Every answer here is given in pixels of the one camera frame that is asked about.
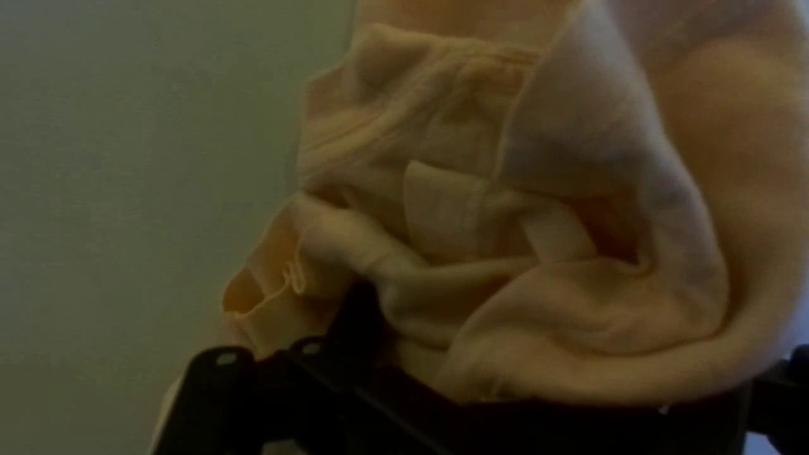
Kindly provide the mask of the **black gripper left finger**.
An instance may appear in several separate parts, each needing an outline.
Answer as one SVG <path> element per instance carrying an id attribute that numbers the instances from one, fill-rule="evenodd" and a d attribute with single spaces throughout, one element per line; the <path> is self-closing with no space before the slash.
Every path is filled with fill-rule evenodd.
<path id="1" fill-rule="evenodd" d="M 464 413 L 395 367 L 381 367 L 377 291 L 359 282 L 323 337 L 258 362 L 243 347 L 198 353 L 155 455 L 469 455 Z"/>

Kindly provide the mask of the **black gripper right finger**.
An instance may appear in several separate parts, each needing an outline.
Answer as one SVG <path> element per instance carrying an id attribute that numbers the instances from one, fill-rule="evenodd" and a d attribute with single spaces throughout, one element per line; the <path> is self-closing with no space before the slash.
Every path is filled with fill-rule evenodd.
<path id="1" fill-rule="evenodd" d="M 763 434 L 777 455 L 809 455 L 809 347 L 717 396 L 670 408 L 657 455 L 744 455 Z"/>

